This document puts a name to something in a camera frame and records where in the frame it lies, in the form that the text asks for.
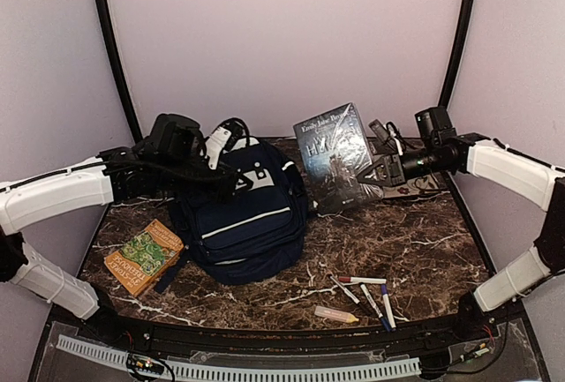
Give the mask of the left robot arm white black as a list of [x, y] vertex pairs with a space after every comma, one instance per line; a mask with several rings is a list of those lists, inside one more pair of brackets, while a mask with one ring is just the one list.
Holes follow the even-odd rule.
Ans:
[[240, 119], [220, 123], [204, 136], [193, 119], [160, 114], [150, 133], [132, 147], [98, 153], [78, 164], [1, 185], [1, 280], [19, 285], [75, 317], [89, 320], [106, 343], [124, 337], [124, 322], [91, 284], [45, 259], [22, 230], [89, 206], [105, 206], [166, 191], [200, 188], [232, 195], [237, 172], [222, 162], [249, 131]]

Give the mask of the yellow tip highlighter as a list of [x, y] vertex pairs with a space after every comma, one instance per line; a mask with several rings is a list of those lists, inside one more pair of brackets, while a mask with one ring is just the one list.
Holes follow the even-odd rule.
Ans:
[[317, 306], [314, 315], [320, 318], [328, 318], [337, 322], [352, 324], [359, 321], [353, 314], [346, 311], [339, 311], [328, 307]]

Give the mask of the Wuthering Heights blue book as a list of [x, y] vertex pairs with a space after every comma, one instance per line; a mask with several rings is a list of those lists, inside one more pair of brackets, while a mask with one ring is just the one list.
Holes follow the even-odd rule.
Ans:
[[318, 213], [337, 214], [384, 198], [381, 187], [357, 180], [373, 155], [354, 103], [297, 123], [293, 130]]

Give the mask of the navy blue student backpack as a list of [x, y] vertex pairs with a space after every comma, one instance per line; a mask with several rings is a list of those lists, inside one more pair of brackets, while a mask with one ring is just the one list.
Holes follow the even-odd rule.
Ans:
[[223, 285], [243, 285], [277, 275], [302, 254], [308, 197], [296, 163], [255, 137], [240, 139], [223, 159], [241, 176], [228, 201], [190, 193], [168, 204], [185, 247], [155, 284], [158, 293], [189, 261]]

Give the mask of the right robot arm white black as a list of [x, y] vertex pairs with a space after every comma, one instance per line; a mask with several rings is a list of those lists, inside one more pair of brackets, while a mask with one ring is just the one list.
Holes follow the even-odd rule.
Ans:
[[422, 110], [415, 119], [423, 148], [380, 156], [358, 173], [360, 183], [396, 187], [434, 172], [461, 172], [513, 191], [546, 214], [533, 246], [463, 300], [465, 310], [451, 320], [450, 332], [459, 341], [469, 341], [483, 329], [483, 313], [563, 272], [564, 170], [498, 139], [458, 134], [443, 106]]

